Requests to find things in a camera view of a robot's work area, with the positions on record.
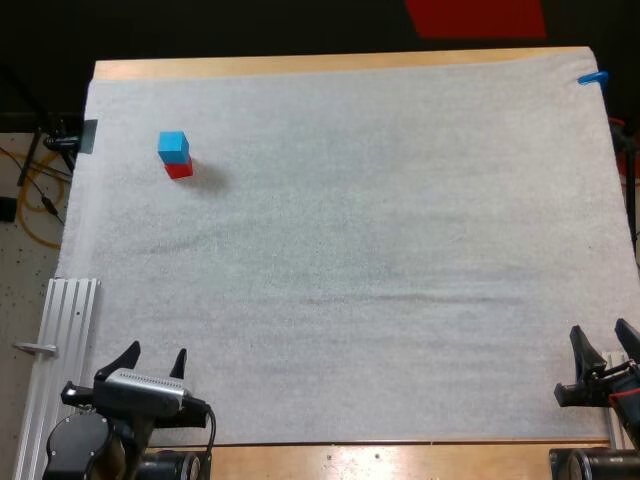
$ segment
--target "stacked blocks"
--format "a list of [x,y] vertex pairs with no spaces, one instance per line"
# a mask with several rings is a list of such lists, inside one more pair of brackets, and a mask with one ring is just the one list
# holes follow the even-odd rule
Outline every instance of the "stacked blocks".
[[184,132],[160,132],[158,154],[164,162],[164,169],[172,179],[193,175],[189,142]]

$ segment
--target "red cube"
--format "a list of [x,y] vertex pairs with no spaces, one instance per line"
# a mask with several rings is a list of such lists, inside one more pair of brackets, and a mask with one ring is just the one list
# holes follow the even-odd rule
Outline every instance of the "red cube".
[[164,169],[173,180],[182,177],[190,177],[193,175],[193,164],[191,163],[191,157],[187,163],[165,163]]

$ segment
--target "yellow cable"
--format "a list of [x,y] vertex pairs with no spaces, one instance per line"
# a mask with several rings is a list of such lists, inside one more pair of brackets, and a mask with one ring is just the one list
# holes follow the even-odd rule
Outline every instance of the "yellow cable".
[[[13,155],[16,158],[22,158],[25,159],[26,156],[22,155],[21,153],[16,153],[16,152],[9,152],[11,155]],[[48,168],[49,164],[55,160],[57,157],[57,155],[55,153],[49,154],[42,162],[40,162],[40,165],[42,167]],[[40,172],[36,171],[36,170],[32,170],[30,173],[31,178],[35,178],[36,176],[40,175]],[[64,198],[64,183],[62,182],[62,179],[55,173],[52,172],[51,176],[55,178],[57,184],[58,184],[58,194],[56,195],[56,199],[53,201],[54,205],[58,205],[62,199]],[[31,204],[31,202],[29,202],[29,198],[25,195],[24,198],[24,206],[27,208],[27,210],[31,210],[32,212],[46,212],[47,209],[44,207],[36,207],[34,205]]]
[[[56,156],[57,154],[52,152],[42,161],[42,163],[48,165],[56,158]],[[27,222],[24,220],[24,215],[22,213],[22,206],[26,204],[27,200],[27,190],[31,185],[31,181],[34,180],[39,173],[40,172],[33,171],[33,173],[31,174],[31,178],[26,177],[24,179],[24,185],[22,186],[22,188],[20,189],[20,193],[18,194],[18,205],[16,212],[18,214],[18,222],[22,226],[24,233],[26,233],[34,242],[39,243],[40,245],[43,245],[45,247],[52,248],[53,250],[60,250],[59,243],[49,242],[48,240],[44,240],[43,238],[40,238],[35,233],[33,233],[33,231],[27,226]]]

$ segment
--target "white cloth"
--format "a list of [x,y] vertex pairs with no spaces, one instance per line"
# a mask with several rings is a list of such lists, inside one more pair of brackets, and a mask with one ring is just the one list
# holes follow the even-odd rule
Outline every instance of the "white cloth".
[[640,323],[596,70],[93,81],[57,272],[102,280],[86,378],[134,339],[150,374],[186,347],[220,443],[605,435],[553,396],[572,325],[613,350]]

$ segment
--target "floor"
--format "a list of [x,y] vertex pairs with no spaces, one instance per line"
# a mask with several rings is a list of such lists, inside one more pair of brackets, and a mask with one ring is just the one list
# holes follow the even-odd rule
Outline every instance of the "floor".
[[[24,155],[31,141],[30,134],[0,133],[0,147],[12,153]],[[44,160],[50,155],[40,146],[36,159]],[[24,158],[18,156],[22,163]],[[66,172],[58,157],[51,167]],[[0,196],[16,198],[16,186],[20,170],[5,155],[0,153]],[[54,202],[59,216],[64,220],[69,185],[39,174],[35,183]],[[27,191],[27,199],[34,207],[42,206],[34,187]],[[62,225],[46,212],[32,212],[24,208],[27,227],[37,237],[59,244]],[[18,223],[0,223],[0,378],[3,381],[2,406],[0,409],[0,478],[11,478],[16,445],[20,436],[24,402],[31,375],[31,357],[12,348],[13,342],[35,342],[38,338],[40,320],[47,291],[47,281],[55,274],[58,250],[36,243]]]

